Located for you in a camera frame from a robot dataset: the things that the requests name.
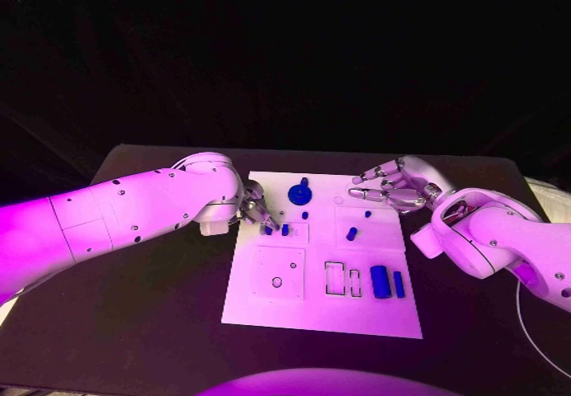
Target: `dark backdrop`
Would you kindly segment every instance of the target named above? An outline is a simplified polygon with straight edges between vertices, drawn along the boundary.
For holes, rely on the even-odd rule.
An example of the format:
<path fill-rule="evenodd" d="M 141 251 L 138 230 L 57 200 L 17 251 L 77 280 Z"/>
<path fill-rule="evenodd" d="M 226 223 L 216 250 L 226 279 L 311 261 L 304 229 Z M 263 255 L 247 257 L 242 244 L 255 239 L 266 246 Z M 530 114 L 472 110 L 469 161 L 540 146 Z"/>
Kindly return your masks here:
<path fill-rule="evenodd" d="M 121 143 L 495 155 L 568 183 L 562 3 L 0 9 L 1 202 L 86 184 Z"/>

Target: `rectangular cutout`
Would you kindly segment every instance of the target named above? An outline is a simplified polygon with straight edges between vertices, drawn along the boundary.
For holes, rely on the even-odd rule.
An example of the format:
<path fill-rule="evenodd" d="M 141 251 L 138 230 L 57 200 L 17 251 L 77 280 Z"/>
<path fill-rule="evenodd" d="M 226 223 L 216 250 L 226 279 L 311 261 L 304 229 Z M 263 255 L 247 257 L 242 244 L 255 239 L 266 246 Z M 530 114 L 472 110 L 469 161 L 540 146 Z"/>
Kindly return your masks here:
<path fill-rule="evenodd" d="M 350 297 L 361 297 L 358 270 L 348 271 Z"/>
<path fill-rule="evenodd" d="M 324 293 L 344 295 L 344 265 L 341 262 L 324 263 Z"/>

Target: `circular hole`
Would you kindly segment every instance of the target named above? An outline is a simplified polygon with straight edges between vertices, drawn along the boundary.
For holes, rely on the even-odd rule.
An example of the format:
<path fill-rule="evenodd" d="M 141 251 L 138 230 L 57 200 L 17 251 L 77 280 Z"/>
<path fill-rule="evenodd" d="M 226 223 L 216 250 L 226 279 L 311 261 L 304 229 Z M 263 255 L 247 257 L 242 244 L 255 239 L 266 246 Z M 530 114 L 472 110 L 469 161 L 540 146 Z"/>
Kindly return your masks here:
<path fill-rule="evenodd" d="M 270 285 L 272 285 L 275 288 L 279 287 L 279 286 L 282 285 L 282 278 L 275 277 L 275 278 L 270 280 Z"/>

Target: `black table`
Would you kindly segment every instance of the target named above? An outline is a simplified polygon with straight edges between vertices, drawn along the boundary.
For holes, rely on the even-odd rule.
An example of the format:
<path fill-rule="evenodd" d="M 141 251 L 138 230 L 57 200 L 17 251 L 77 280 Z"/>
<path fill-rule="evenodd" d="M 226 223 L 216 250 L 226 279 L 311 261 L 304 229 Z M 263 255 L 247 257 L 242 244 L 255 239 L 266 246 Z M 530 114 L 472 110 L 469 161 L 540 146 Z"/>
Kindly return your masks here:
<path fill-rule="evenodd" d="M 224 153 L 243 179 L 250 170 L 357 174 L 396 157 L 121 145 L 92 183 L 168 167 L 198 151 Z M 513 162 L 425 159 L 458 188 L 501 191 L 542 213 Z M 237 227 L 206 238 L 190 224 L 80 263 L 20 298 L 0 327 L 0 384 L 92 394 L 193 394 L 262 371 L 330 367 L 394 375 L 461 394 L 571 394 L 571 379 L 520 330 L 513 276 L 500 271 L 477 280 L 443 255 L 425 259 L 407 235 L 428 218 L 428 210 L 402 218 L 422 340 L 221 324 Z M 571 371 L 571 313 L 524 288 L 520 303 L 537 346 Z"/>

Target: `robotic hand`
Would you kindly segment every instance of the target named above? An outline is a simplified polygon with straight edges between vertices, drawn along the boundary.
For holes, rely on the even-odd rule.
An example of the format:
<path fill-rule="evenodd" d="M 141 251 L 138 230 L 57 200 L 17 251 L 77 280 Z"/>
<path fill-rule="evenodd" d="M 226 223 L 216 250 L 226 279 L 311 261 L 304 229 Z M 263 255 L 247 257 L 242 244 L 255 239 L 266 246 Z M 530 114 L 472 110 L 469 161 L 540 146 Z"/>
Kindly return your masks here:
<path fill-rule="evenodd" d="M 380 190 L 353 187 L 353 198 L 384 201 L 400 214 L 426 206 L 431 222 L 410 235 L 428 258 L 441 252 L 480 279 L 505 268 L 531 293 L 571 311 L 571 224 L 542 223 L 537 214 L 497 191 L 455 191 L 433 167 L 405 156 L 353 184 L 381 178 Z"/>
<path fill-rule="evenodd" d="M 201 235 L 243 219 L 279 229 L 255 181 L 240 184 L 217 153 L 183 158 L 168 169 L 0 208 L 0 305 L 64 268 L 187 225 Z"/>

